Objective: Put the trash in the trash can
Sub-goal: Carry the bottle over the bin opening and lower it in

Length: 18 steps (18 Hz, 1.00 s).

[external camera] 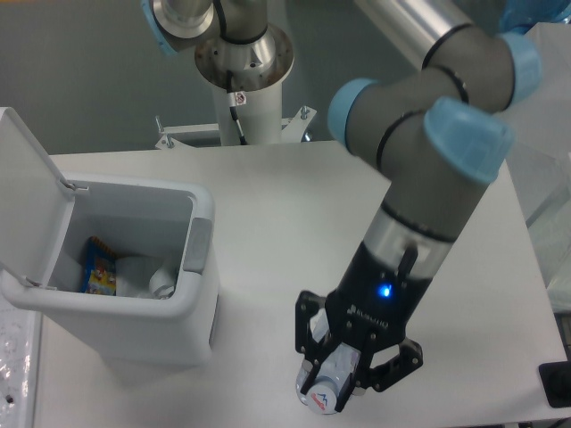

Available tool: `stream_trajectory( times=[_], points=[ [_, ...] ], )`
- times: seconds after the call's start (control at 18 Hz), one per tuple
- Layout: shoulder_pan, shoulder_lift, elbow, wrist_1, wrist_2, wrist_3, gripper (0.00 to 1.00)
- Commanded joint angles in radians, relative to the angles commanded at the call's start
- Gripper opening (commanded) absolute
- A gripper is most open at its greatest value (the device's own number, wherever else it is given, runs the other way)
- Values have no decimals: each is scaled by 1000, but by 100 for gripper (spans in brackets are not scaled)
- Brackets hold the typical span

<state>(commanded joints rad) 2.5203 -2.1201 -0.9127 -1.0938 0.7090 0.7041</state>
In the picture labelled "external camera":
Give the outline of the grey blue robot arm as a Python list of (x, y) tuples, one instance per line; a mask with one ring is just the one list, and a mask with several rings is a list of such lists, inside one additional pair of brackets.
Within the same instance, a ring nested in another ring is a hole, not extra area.
[(390, 186), (340, 284), (295, 304), (297, 395), (322, 415), (422, 366), (407, 323), (513, 145), (496, 113), (542, 80), (529, 38), (488, 36), (449, 1), (360, 8), (418, 73), (390, 86), (355, 79), (328, 110), (332, 136)]

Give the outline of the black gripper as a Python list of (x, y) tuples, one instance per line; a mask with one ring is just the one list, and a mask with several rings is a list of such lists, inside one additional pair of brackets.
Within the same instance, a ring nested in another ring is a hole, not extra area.
[[(406, 338), (406, 325), (432, 280), (411, 271), (418, 249), (408, 246), (396, 267), (376, 260), (362, 243), (340, 284), (327, 296), (302, 291), (295, 304), (295, 349), (310, 369), (307, 393), (327, 357), (335, 352), (335, 378), (341, 381), (335, 412), (350, 396), (371, 388), (383, 392), (423, 365), (422, 348)], [(380, 351), (398, 347), (396, 356), (373, 366)]]

